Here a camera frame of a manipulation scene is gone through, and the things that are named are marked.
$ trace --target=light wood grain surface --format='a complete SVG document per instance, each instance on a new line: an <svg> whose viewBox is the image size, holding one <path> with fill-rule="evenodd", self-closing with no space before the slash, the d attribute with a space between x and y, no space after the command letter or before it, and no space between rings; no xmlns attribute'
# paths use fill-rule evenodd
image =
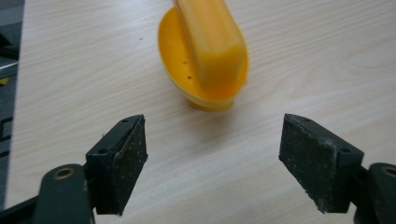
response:
<svg viewBox="0 0 396 224"><path fill-rule="evenodd" d="M250 70L234 107L190 108L157 31L170 0L27 0L7 206L144 114L149 159L123 217L98 223L352 223L322 215L278 160L285 113L396 163L396 2L227 0Z"/></svg>

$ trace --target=yellow plastic cap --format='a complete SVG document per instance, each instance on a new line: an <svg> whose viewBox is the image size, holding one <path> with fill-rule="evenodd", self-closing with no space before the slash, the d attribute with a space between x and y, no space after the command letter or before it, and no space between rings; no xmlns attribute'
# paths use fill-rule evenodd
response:
<svg viewBox="0 0 396 224"><path fill-rule="evenodd" d="M223 111L245 84L248 49L223 0L174 0L160 24L169 77L190 105Z"/></svg>

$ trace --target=yellow oil filler cap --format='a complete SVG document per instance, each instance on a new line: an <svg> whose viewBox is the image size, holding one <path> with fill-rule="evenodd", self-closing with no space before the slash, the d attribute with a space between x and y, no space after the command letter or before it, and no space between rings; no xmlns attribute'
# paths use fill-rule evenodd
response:
<svg viewBox="0 0 396 224"><path fill-rule="evenodd" d="M248 48L223 0L174 0L158 33L163 64L189 104L224 111L246 83Z"/></svg>

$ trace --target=small hole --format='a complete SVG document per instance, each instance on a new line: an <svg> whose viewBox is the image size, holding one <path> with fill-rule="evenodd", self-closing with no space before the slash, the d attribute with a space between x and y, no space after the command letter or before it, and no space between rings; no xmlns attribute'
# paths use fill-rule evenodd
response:
<svg viewBox="0 0 396 224"><path fill-rule="evenodd" d="M98 153L102 154L102 155L107 154L107 152L108 152L108 149L106 149L106 148L99 149L99 151L98 151Z"/></svg>
<svg viewBox="0 0 396 224"><path fill-rule="evenodd" d="M341 148L341 151L342 151L342 152L345 152L345 153L350 152L350 150L349 150L348 148L346 148L346 147L342 147L342 148Z"/></svg>
<svg viewBox="0 0 396 224"><path fill-rule="evenodd" d="M392 167L384 167L383 171L390 176L396 177L396 169Z"/></svg>
<svg viewBox="0 0 396 224"><path fill-rule="evenodd" d="M53 178L54 179L65 179L65 178L69 177L70 175L72 175L74 172L75 172L74 169L64 168L64 169L56 172Z"/></svg>

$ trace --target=black object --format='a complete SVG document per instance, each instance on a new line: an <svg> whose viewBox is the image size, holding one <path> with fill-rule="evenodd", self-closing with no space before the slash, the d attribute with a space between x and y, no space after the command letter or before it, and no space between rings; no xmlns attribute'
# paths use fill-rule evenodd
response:
<svg viewBox="0 0 396 224"><path fill-rule="evenodd" d="M12 117L0 120L0 142L11 139L11 133L5 133L6 124L12 121Z"/></svg>
<svg viewBox="0 0 396 224"><path fill-rule="evenodd" d="M364 153L311 119L286 114L279 159L321 212L346 213L355 223L396 223L396 166L361 167Z"/></svg>
<svg viewBox="0 0 396 224"><path fill-rule="evenodd" d="M0 223L94 223L121 215L148 158L143 115L123 119L86 155L43 177L38 196L0 213Z"/></svg>

